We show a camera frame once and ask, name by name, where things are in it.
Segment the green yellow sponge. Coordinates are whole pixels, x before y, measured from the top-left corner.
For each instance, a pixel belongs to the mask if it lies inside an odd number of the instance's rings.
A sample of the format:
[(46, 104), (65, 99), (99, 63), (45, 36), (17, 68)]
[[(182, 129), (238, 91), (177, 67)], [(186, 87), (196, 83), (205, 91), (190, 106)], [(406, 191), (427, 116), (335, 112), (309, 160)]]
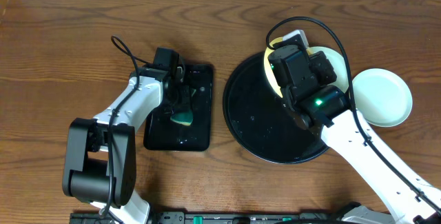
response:
[(192, 110), (192, 97), (195, 93), (194, 89), (189, 88), (190, 90), (190, 111), (186, 113), (179, 113), (174, 114), (172, 111), (172, 115), (170, 116), (170, 120), (174, 123), (184, 125), (184, 126), (190, 126), (194, 120), (194, 114)]

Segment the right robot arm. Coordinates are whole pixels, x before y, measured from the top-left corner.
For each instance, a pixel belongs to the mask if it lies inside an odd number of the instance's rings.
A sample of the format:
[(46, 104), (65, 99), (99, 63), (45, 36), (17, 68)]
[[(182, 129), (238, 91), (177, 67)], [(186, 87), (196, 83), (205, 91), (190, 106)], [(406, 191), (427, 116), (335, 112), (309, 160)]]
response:
[(394, 223), (439, 223), (440, 190), (414, 172), (355, 107), (351, 71), (302, 42), (271, 42), (267, 80), (296, 125), (343, 157), (379, 196)]

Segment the rectangular black tray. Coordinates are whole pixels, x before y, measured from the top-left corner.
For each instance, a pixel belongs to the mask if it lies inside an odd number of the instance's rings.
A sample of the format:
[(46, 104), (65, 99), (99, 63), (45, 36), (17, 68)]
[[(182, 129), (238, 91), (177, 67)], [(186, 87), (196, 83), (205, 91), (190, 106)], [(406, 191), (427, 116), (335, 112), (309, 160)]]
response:
[(172, 106), (160, 105), (145, 120), (144, 147), (148, 150), (202, 152), (209, 147), (212, 120), (211, 65), (187, 65), (183, 85), (195, 90), (192, 97), (194, 120), (190, 126), (170, 120)]

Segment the light blue plate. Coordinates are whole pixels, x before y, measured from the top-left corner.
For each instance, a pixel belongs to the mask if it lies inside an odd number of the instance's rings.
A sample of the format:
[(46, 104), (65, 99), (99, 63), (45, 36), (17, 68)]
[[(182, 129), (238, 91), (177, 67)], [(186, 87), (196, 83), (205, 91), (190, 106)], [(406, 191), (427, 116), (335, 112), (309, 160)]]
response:
[(359, 73), (352, 83), (356, 107), (368, 123), (390, 128), (409, 117), (413, 97), (409, 86), (397, 74), (372, 68)]

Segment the round black tray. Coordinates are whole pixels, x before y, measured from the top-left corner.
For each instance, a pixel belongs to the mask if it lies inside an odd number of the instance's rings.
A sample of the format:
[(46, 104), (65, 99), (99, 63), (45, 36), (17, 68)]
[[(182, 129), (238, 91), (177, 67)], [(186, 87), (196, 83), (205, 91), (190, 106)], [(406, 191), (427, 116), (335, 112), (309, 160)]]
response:
[(223, 92), (223, 114), (236, 141), (265, 161), (304, 163), (329, 149), (310, 131), (300, 129), (283, 109), (266, 80), (262, 52), (245, 59), (230, 75)]

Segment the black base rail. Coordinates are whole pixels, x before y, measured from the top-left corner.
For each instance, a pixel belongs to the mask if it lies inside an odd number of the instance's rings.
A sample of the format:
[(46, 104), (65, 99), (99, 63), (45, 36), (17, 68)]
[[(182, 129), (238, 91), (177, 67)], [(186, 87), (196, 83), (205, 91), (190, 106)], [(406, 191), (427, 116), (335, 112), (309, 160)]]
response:
[(184, 212), (110, 212), (101, 218), (89, 212), (71, 213), (69, 223), (147, 223), (147, 224), (265, 224), (265, 223), (343, 223), (338, 217), (320, 213), (302, 214), (186, 214)]

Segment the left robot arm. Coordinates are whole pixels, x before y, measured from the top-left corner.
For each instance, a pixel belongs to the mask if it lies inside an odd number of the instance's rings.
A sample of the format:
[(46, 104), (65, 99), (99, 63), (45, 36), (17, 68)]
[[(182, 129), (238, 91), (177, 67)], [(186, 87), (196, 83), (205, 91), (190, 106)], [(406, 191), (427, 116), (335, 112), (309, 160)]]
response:
[(177, 96), (185, 65), (136, 68), (116, 100), (91, 119), (69, 126), (62, 190), (66, 196), (100, 209), (100, 218), (117, 223), (146, 223), (150, 204), (134, 189), (135, 136), (164, 100)]

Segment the yellow plate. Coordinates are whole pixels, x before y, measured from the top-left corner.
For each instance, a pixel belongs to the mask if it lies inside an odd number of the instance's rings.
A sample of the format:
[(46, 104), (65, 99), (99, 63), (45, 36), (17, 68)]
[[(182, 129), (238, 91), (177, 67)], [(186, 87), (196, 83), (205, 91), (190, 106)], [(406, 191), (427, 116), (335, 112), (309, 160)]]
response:
[[(277, 37), (273, 41), (270, 42), (270, 45), (274, 45), (275, 43), (283, 41), (282, 37)], [(306, 51), (308, 55), (312, 55), (312, 50), (309, 47), (306, 47)], [(273, 52), (273, 50), (266, 48), (265, 53), (263, 56), (263, 66), (265, 75), (267, 77), (267, 81), (272, 88), (272, 90), (275, 92), (276, 96), (279, 96), (280, 98), (283, 97), (280, 86), (277, 84), (276, 77), (274, 76), (273, 69), (271, 67), (271, 64), (269, 62), (269, 55)]]

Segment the white plate with blue stain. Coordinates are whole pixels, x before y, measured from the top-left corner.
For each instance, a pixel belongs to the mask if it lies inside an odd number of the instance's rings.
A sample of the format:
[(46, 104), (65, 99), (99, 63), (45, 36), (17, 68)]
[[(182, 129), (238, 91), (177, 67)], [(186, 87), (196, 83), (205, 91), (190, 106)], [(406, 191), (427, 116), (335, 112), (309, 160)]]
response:
[(332, 85), (339, 88), (342, 92), (346, 92), (349, 87), (349, 80), (347, 77), (347, 70), (345, 66), (345, 60), (342, 55), (331, 48), (326, 48), (323, 46), (314, 46), (310, 47), (312, 50), (312, 54), (323, 51), (327, 58), (330, 60), (332, 66), (334, 67), (334, 71), (337, 75), (337, 80), (332, 83)]

